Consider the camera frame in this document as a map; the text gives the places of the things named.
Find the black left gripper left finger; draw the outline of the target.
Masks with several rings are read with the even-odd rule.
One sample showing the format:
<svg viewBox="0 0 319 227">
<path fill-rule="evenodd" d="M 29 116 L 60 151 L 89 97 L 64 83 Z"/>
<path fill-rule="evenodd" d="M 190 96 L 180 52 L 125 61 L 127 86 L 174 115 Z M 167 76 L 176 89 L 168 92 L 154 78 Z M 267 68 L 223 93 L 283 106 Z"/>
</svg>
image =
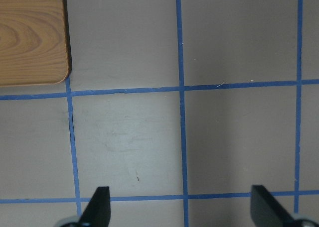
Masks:
<svg viewBox="0 0 319 227">
<path fill-rule="evenodd" d="M 79 227 L 108 227 L 111 219 L 109 187 L 98 187 L 77 225 Z"/>
</svg>

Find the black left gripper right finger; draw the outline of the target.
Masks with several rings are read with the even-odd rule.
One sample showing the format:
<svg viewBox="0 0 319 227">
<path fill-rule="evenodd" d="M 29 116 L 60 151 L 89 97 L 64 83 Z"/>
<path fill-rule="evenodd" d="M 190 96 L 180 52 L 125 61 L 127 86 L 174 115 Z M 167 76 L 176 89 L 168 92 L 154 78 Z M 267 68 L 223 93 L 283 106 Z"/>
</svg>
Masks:
<svg viewBox="0 0 319 227">
<path fill-rule="evenodd" d="M 263 185 L 252 185 L 250 215 L 256 227 L 298 227 L 286 209 Z"/>
</svg>

